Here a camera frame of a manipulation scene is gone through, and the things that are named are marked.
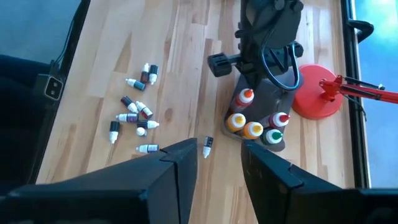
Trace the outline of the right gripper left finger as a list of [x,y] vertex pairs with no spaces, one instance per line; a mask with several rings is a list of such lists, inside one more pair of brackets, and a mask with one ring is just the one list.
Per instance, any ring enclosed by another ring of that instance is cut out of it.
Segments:
[[190,138],[94,172],[40,185],[56,218],[108,223],[188,223],[197,179]]

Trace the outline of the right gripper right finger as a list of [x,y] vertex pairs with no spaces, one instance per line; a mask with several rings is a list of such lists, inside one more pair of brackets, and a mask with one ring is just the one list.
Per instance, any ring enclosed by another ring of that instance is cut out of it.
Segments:
[[354,223],[346,192],[252,141],[243,141],[245,183],[259,223]]

